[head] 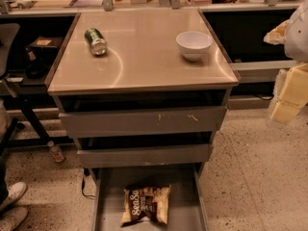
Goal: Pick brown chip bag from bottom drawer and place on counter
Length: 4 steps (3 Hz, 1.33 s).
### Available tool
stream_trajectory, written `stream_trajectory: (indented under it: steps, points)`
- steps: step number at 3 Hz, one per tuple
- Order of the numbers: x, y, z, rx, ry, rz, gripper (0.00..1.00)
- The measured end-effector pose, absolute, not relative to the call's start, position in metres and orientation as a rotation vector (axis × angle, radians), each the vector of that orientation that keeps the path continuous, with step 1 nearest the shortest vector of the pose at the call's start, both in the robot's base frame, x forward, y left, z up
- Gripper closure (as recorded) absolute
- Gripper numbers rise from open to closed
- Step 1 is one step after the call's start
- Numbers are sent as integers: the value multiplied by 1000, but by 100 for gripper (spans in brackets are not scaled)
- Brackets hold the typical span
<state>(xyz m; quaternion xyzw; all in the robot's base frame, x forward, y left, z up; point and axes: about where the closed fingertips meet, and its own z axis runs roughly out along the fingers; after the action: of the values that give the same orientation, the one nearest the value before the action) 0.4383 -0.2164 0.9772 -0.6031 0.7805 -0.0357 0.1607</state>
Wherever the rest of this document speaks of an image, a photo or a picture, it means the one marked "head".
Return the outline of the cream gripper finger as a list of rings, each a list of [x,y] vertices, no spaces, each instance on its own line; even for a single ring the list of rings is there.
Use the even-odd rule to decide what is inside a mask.
[[[308,103],[308,64],[280,69],[275,80],[269,118],[281,124],[292,121]]]
[[[264,42],[272,45],[284,44],[287,25],[288,20],[280,23],[277,27],[272,29],[264,36]]]

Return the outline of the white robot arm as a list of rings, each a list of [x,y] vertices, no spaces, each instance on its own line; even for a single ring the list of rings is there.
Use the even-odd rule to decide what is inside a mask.
[[[287,124],[308,104],[308,0],[268,32],[264,42],[283,44],[285,55],[296,61],[289,70],[279,70],[269,103],[269,118]]]

